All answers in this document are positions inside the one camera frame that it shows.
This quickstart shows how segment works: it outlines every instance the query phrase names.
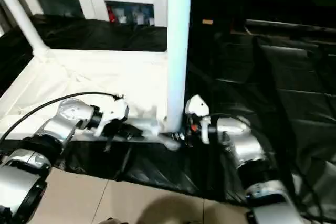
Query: tile floor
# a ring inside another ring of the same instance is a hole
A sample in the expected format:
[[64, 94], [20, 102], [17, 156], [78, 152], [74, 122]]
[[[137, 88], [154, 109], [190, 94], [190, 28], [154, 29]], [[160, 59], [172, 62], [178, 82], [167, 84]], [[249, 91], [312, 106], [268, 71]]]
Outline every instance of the tile floor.
[[244, 209], [127, 182], [53, 169], [30, 224], [246, 224]]

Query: black cable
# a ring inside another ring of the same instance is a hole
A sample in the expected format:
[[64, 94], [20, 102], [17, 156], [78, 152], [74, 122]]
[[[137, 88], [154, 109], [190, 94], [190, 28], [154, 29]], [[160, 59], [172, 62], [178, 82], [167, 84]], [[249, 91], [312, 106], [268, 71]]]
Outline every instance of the black cable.
[[[239, 116], [234, 115], [234, 114], [230, 114], [230, 113], [213, 113], [213, 114], [202, 116], [201, 118], [213, 117], [213, 116], [227, 116], [227, 117], [231, 117], [231, 118], [233, 118], [235, 120], [238, 120], [238, 121], [244, 123], [251, 130], [254, 130], [254, 131], [258, 132], [259, 134], [263, 135], [264, 137], [266, 137], [266, 133], [262, 129], [259, 129], [258, 127], [255, 127], [253, 125], [249, 125], [247, 122], [245, 122], [244, 120], [242, 120]], [[301, 171], [301, 169], [299, 168], [299, 166], [296, 164], [294, 158], [289, 158], [288, 160], [290, 160], [291, 165], [294, 167], [294, 169], [297, 171], [297, 173], [301, 177], [303, 184], [307, 187], [308, 191], [310, 191], [310, 193], [312, 194], [312, 198], [313, 198], [314, 204], [319, 209], [320, 219], [317, 220], [317, 221], [319, 223], [321, 223], [321, 224], [324, 224], [324, 213], [323, 213], [323, 209], [322, 209], [321, 202], [320, 202], [320, 199], [319, 199], [318, 195], [316, 194], [316, 192], [314, 191], [314, 189], [312, 188], [312, 186], [309, 184], [306, 175]]]
[[71, 98], [71, 97], [78, 97], [80, 95], [86, 95], [86, 94], [99, 94], [99, 95], [106, 95], [109, 97], [113, 97], [115, 100], [120, 99], [121, 97], [115, 95], [115, 94], [109, 94], [109, 93], [104, 93], [104, 92], [80, 92], [80, 93], [74, 93], [74, 94], [69, 94], [69, 95], [65, 95], [64, 97], [60, 97], [54, 100], [51, 100], [49, 102], [46, 102], [42, 105], [40, 105], [39, 107], [33, 109], [32, 111], [28, 112], [27, 114], [25, 114], [22, 118], [20, 118], [16, 123], [14, 123], [1, 137], [0, 137], [0, 144], [2, 144], [2, 142], [6, 139], [6, 137], [12, 132], [13, 129], [15, 129], [20, 123], [22, 123], [24, 120], [26, 120], [28, 117], [30, 117], [31, 115], [33, 115], [35, 112], [43, 109], [44, 107], [47, 107], [53, 103]]

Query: black plastic sheet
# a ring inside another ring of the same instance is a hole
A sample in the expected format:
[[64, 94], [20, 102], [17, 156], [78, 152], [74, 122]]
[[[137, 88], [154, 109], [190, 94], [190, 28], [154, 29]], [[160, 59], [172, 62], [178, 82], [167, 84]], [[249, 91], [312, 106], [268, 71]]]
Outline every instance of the black plastic sheet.
[[[45, 17], [35, 17], [34, 23], [52, 48], [166, 50], [165, 28]], [[18, 30], [1, 38], [0, 48], [7, 54], [0, 57], [2, 94], [32, 55]], [[317, 192], [325, 216], [336, 221], [336, 47], [193, 27], [187, 69], [186, 100], [200, 94], [211, 112], [249, 119], [264, 148], [274, 153], [290, 193], [298, 204], [303, 201], [300, 209], [319, 215], [306, 186], [295, 197], [292, 163]], [[104, 152], [105, 142], [71, 142], [57, 167], [243, 205], [239, 180], [223, 150], [213, 141], [209, 146], [191, 141], [192, 148], [176, 152], [160, 144], [123, 143]], [[8, 154], [16, 143], [6, 140], [0, 151]]]

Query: white pole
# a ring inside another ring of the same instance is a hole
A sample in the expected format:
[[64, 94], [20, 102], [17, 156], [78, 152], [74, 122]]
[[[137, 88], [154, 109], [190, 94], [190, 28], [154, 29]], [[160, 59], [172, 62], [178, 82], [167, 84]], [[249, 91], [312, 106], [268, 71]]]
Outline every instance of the white pole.
[[0, 25], [0, 37], [3, 36], [5, 34], [4, 30], [2, 29], [1, 25]]
[[43, 43], [37, 30], [28, 18], [19, 0], [4, 0], [16, 22], [20, 26], [22, 32], [26, 36], [28, 42], [33, 48], [33, 51], [47, 49], [48, 47]]
[[191, 0], [168, 0], [168, 93], [166, 131], [177, 131], [184, 110]]

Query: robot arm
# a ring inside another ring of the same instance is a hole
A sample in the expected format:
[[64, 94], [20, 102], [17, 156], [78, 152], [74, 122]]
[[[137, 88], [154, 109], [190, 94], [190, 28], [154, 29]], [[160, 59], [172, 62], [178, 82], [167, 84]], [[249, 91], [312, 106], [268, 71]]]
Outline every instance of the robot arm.
[[128, 118], [128, 112], [123, 99], [114, 102], [112, 111], [104, 112], [78, 99], [62, 101], [56, 115], [32, 137], [23, 139], [0, 165], [0, 223], [29, 221], [47, 187], [51, 168], [76, 129], [94, 128], [96, 137], [115, 142], [160, 143], [172, 151], [180, 148], [179, 142], [160, 134], [157, 120]]
[[118, 106], [119, 113], [104, 116], [96, 106], [78, 99], [64, 100], [53, 118], [21, 141], [0, 165], [0, 223], [26, 223], [30, 219], [47, 187], [45, 180], [51, 168], [75, 130], [125, 119], [128, 107], [122, 99], [118, 102], [122, 105]]
[[219, 118], [211, 125], [209, 109], [199, 96], [192, 97], [185, 112], [190, 131], [196, 131], [204, 144], [209, 144], [212, 135], [232, 157], [251, 206], [252, 211], [247, 215], [250, 224], [304, 224], [281, 181], [275, 161], [266, 155], [248, 120]]

